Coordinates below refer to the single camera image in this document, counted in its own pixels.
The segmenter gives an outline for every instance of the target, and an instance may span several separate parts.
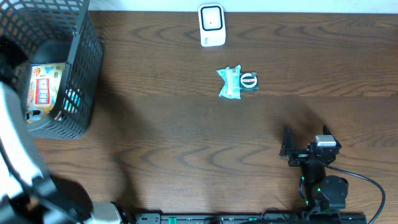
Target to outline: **light blue packet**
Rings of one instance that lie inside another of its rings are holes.
[[[226,67],[225,69],[217,70],[217,73],[225,82],[218,96],[227,97],[228,99],[240,99],[241,88],[239,86],[239,76],[241,74],[241,66],[238,65],[235,68]]]

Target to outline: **small dark box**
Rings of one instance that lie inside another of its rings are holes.
[[[244,72],[239,76],[239,84],[242,92],[259,91],[257,72]]]

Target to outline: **white device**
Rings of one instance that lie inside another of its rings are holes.
[[[219,4],[202,5],[198,14],[201,45],[204,47],[223,45],[226,38],[223,7]]]

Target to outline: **round white logo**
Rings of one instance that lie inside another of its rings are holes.
[[[251,73],[243,74],[241,83],[246,88],[253,88],[257,84],[257,77],[252,76]]]

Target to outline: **green component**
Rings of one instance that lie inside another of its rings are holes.
[[[169,224],[177,224],[177,218],[170,217]]]

